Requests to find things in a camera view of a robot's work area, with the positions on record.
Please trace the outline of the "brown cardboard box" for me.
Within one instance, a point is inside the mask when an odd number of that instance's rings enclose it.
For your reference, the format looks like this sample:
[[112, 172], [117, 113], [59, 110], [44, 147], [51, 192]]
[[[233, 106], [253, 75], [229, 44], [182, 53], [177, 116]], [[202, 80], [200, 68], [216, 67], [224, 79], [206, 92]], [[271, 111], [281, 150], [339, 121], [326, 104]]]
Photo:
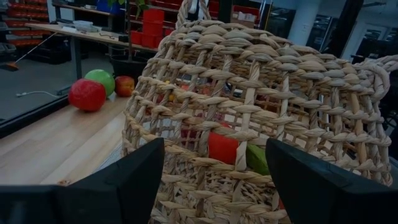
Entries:
[[231, 22], [244, 25], [248, 28], [254, 28], [257, 16], [250, 13], [232, 12]]

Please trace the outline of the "artificial plant in black pot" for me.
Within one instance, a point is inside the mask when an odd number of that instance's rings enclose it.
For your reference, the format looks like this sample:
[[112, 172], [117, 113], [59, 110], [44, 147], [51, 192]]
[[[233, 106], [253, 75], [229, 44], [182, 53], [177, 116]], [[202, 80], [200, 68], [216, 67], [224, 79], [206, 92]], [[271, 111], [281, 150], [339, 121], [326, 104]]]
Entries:
[[108, 6], [113, 6], [114, 4], [120, 6], [122, 4], [124, 5], [124, 23], [126, 26], [126, 33], [123, 34], [118, 40], [121, 40], [122, 42], [128, 44], [128, 54], [125, 54], [123, 56], [112, 56], [111, 61], [113, 63], [113, 67], [116, 69], [115, 74], [117, 77], [129, 76], [134, 79], [135, 83], [137, 83], [137, 78], [142, 73], [141, 67], [144, 62], [136, 57], [136, 52], [133, 52], [131, 33], [131, 2], [133, 2], [136, 6], [136, 17], [139, 17], [142, 12], [149, 9], [149, 5], [146, 3], [146, 0], [107, 0]]

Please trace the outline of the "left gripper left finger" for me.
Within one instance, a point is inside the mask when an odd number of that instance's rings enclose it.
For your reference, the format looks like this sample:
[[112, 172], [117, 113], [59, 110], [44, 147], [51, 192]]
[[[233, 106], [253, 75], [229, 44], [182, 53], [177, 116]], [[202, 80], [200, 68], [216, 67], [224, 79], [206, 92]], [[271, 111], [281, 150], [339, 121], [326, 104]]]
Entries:
[[0, 224], [147, 224], [162, 177], [156, 138], [71, 185], [0, 185]]

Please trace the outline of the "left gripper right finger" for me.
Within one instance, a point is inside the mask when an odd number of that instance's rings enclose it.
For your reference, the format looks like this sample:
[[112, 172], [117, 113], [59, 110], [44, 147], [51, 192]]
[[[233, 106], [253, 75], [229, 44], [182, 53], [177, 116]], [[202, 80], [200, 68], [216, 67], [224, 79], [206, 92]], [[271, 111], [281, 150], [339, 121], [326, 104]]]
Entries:
[[398, 224], [398, 189], [276, 139], [267, 140], [265, 155], [293, 224]]

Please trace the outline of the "green apple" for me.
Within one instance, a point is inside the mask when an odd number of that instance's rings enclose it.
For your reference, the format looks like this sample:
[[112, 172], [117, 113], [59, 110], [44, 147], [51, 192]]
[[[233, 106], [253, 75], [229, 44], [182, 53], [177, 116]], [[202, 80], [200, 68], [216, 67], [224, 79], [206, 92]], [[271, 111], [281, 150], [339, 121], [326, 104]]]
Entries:
[[106, 96], [110, 96], [115, 89], [115, 80], [113, 76], [105, 70], [91, 70], [85, 75], [85, 79], [101, 83], [106, 90]]

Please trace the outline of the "stacked red storage bins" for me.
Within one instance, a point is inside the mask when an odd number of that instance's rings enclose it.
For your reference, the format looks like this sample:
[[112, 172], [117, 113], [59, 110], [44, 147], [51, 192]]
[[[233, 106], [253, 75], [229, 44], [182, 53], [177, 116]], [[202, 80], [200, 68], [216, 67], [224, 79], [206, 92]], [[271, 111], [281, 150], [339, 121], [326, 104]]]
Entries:
[[161, 40], [171, 34], [174, 28], [164, 26], [164, 11], [160, 9], [147, 9], [143, 13], [141, 31], [132, 30], [131, 43], [142, 47], [157, 49]]

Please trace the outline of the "crimson red apple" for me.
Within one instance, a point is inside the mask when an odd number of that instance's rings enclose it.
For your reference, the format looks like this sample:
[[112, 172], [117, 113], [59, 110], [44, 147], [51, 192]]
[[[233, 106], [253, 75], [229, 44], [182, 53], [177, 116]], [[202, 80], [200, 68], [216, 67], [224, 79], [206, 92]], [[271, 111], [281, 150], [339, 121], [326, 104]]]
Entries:
[[98, 111], [106, 101], [106, 90], [101, 83], [82, 78], [71, 86], [68, 101], [79, 110]]

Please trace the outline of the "woven wicker basket with handles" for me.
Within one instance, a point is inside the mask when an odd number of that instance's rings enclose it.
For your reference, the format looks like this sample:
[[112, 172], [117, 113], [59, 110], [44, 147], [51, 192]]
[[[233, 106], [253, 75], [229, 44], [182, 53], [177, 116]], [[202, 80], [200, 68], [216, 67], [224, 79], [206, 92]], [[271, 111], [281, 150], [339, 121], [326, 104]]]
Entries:
[[[124, 112], [124, 154], [165, 141], [150, 224], [290, 224], [271, 175], [246, 164], [247, 145], [265, 150], [268, 139], [392, 184], [379, 103], [398, 55], [353, 64], [209, 14], [189, 21], [191, 4], [183, 0]], [[211, 132], [239, 141], [234, 165], [208, 156]]]

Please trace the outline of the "yellow bell pepper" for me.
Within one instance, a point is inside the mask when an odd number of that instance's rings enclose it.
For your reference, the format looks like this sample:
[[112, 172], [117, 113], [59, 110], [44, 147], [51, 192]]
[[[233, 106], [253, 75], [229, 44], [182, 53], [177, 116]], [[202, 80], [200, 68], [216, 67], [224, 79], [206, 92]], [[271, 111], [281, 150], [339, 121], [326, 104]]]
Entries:
[[175, 99], [175, 95], [171, 93], [171, 94], [169, 95], [169, 101], [170, 101], [170, 102], [173, 102], [174, 99]]

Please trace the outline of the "blue storage bin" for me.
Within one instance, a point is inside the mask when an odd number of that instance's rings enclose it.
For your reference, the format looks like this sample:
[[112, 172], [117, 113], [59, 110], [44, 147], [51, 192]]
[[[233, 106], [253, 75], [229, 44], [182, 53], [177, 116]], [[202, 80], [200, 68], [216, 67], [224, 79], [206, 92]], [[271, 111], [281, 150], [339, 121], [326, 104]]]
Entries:
[[96, 0], [96, 9], [113, 15], [122, 13], [126, 0]]

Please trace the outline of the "small green cucumber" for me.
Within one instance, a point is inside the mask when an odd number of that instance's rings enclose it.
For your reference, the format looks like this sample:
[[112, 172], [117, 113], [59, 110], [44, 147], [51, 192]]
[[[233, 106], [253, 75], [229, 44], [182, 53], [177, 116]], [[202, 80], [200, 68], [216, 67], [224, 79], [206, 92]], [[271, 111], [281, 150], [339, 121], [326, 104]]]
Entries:
[[258, 174], [269, 175], [269, 168], [266, 161], [265, 150], [253, 145], [248, 144], [246, 148], [246, 164]]

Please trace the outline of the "black aluminium table frame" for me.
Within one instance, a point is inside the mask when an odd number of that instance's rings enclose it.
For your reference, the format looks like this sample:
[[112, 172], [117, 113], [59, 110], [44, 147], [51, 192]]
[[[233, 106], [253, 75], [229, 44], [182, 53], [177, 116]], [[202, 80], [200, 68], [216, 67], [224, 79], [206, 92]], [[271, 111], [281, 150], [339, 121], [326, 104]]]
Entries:
[[4, 100], [0, 95], [0, 139], [69, 105], [69, 87], [49, 91], [25, 91]]

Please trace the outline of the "broom with orange head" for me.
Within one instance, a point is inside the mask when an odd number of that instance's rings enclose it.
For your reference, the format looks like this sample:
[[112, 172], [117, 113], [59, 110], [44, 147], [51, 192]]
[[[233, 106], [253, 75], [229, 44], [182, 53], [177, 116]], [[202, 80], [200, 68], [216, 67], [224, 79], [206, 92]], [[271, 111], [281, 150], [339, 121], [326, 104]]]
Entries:
[[[13, 62], [7, 62], [0, 64], [0, 69], [2, 70], [7, 70], [10, 72], [16, 72], [19, 70], [19, 67], [17, 66], [17, 62], [28, 56], [31, 52], [33, 52], [35, 49], [39, 48], [41, 45], [46, 43], [49, 39], [51, 39], [53, 36], [57, 35], [58, 32], [54, 32], [50, 36], [48, 36], [46, 39], [43, 41], [39, 42], [35, 47], [31, 48], [29, 51], [27, 51], [24, 55], [20, 56], [17, 60]], [[16, 46], [13, 44], [7, 44], [7, 43], [0, 43], [0, 47], [4, 49], [3, 53], [0, 53], [0, 55], [6, 55], [8, 56], [9, 59], [16, 58]]]

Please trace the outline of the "grey woven placemat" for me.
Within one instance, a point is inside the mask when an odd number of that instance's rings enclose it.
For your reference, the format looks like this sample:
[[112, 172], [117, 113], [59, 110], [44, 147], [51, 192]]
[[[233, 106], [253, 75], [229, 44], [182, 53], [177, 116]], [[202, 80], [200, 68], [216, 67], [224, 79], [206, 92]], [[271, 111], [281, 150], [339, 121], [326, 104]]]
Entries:
[[99, 163], [93, 170], [93, 174], [110, 164], [118, 161], [122, 157], [123, 141], [120, 140], [112, 149], [107, 148], [99, 152]]

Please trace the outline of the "white plastic tub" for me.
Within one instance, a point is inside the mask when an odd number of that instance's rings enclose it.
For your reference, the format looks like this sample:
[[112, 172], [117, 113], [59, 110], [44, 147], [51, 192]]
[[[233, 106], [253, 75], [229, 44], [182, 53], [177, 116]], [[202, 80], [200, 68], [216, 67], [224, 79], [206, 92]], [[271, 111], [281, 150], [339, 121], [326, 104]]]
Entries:
[[90, 21], [73, 21], [73, 25], [77, 30], [90, 32], [94, 27]]

